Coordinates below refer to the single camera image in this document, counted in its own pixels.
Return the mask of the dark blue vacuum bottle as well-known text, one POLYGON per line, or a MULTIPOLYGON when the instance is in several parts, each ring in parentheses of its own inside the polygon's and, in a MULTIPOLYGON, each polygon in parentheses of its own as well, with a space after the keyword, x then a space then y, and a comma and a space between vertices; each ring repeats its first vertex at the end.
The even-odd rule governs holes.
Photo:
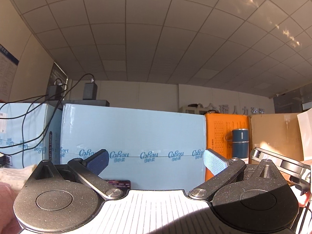
POLYGON ((225 139, 232 145, 232 158, 236 157, 249 163, 249 130, 238 128, 228 133, 225 139))

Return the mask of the pink fuzzy sweater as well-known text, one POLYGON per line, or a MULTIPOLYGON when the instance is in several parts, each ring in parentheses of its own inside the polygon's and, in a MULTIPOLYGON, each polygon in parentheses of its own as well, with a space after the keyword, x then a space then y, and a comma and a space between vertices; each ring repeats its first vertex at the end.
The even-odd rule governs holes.
POLYGON ((1 168, 0 230, 1 233, 20 233, 21 227, 13 212, 13 204, 18 193, 35 170, 36 164, 22 169, 1 168))

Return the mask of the smartphone with lit screen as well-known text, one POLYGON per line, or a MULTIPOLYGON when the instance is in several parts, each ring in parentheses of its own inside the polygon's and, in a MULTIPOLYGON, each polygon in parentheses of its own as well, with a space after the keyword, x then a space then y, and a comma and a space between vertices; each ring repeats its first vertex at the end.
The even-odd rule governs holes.
POLYGON ((129 180, 106 180, 106 182, 121 190, 129 190, 131 188, 131 181, 129 180))

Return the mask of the black power adapter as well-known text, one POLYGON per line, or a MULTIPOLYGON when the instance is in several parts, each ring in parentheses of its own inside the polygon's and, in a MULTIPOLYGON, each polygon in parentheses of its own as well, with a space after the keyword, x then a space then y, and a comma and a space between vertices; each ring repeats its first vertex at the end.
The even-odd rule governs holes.
POLYGON ((83 100, 96 100, 97 96, 97 85, 95 82, 85 83, 83 89, 83 100))
POLYGON ((63 94, 63 86, 62 85, 52 85, 48 89, 47 100, 61 100, 63 94))

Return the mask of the white paper bag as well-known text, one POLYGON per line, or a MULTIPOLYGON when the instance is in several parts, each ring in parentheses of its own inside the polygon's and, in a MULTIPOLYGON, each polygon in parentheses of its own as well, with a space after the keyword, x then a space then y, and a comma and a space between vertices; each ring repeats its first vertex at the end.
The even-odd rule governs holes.
POLYGON ((301 135, 304 160, 311 160, 312 157, 312 110, 297 115, 301 135))

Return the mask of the orange cardboard box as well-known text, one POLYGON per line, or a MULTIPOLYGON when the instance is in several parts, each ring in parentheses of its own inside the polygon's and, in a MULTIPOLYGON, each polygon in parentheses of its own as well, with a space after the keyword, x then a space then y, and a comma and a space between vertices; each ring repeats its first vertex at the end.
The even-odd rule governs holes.
POLYGON ((249 130, 248 117, 223 113, 207 113, 205 117, 206 147, 216 151, 226 159, 231 159, 232 145, 225 137, 234 129, 247 128, 249 130))

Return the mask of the brown cardboard box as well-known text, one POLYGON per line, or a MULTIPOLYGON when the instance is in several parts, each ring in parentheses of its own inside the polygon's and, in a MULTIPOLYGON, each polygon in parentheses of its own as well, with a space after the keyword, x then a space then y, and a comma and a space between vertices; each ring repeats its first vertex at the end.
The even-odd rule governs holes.
POLYGON ((296 161, 304 159, 296 113, 258 114, 249 117, 249 148, 263 148, 296 161))

